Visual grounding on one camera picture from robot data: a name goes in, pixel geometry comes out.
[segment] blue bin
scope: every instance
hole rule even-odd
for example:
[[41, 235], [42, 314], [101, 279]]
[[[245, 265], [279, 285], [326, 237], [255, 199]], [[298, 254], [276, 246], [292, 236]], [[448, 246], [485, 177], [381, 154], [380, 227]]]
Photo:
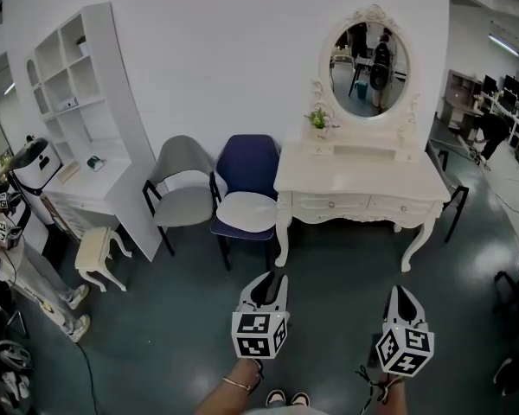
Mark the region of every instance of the blue bin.
[[366, 81], [357, 81], [354, 86], [357, 88], [357, 98], [359, 100], [365, 100], [367, 97], [367, 82]]

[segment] chair backrest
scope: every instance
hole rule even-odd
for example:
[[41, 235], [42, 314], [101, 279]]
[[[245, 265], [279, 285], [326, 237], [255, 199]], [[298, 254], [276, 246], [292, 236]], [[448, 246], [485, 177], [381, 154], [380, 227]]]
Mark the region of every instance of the chair backrest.
[[168, 176], [185, 170], [199, 170], [208, 176], [214, 170], [214, 163], [194, 138], [179, 135], [163, 144], [148, 180], [157, 185]]
[[442, 178], [442, 181], [444, 182], [446, 187], [449, 188], [450, 186], [453, 186], [454, 183], [452, 182], [452, 180], [450, 180], [448, 178], [448, 176], [446, 175], [446, 173], [442, 169], [442, 165], [440, 164], [439, 156], [436, 153], [436, 150], [434, 149], [433, 145], [431, 144], [431, 140], [430, 139], [426, 142], [425, 152], [427, 153], [427, 155], [431, 159], [432, 164], [434, 164], [434, 167], [436, 168], [436, 170], [439, 172], [439, 175]]
[[268, 135], [233, 135], [217, 159], [216, 170], [227, 184], [227, 193], [255, 192], [276, 199], [273, 188], [279, 149]]

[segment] wall mirror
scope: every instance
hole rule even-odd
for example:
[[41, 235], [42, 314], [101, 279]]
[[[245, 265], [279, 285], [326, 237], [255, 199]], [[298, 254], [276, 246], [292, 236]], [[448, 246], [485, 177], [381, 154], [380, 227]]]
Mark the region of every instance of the wall mirror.
[[400, 37], [379, 22], [360, 21], [342, 31], [329, 67], [330, 87], [350, 114], [370, 120], [404, 93], [409, 64]]

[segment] stool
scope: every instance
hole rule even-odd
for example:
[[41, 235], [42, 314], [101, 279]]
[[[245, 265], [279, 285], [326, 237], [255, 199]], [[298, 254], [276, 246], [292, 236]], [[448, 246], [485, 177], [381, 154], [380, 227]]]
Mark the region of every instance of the stool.
[[117, 241], [119, 249], [126, 257], [132, 257], [132, 253], [123, 246], [123, 241], [121, 241], [118, 233], [109, 227], [95, 227], [83, 235], [75, 259], [75, 269], [86, 281], [98, 285], [102, 292], [106, 292], [106, 287], [100, 281], [88, 275], [88, 272], [101, 273], [119, 286], [123, 292], [127, 292], [127, 288], [106, 267], [106, 258], [112, 259], [110, 255], [110, 240], [112, 239]]

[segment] curved table leg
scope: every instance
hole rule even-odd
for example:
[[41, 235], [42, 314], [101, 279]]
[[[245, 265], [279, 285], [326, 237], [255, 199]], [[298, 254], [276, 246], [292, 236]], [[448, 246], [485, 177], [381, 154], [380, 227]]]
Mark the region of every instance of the curved table leg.
[[288, 226], [292, 221], [292, 194], [290, 192], [281, 192], [277, 198], [277, 223], [275, 230], [277, 231], [277, 239], [280, 245], [280, 255], [275, 260], [277, 267], [286, 264], [288, 257]]
[[402, 272], [411, 271], [412, 266], [409, 264], [409, 260], [411, 259], [412, 255], [425, 244], [425, 242], [431, 236], [431, 233], [433, 233], [432, 229], [434, 228], [434, 221], [436, 221], [436, 218], [432, 217], [421, 225], [421, 232], [419, 232], [413, 243], [406, 249], [406, 252], [401, 259]]

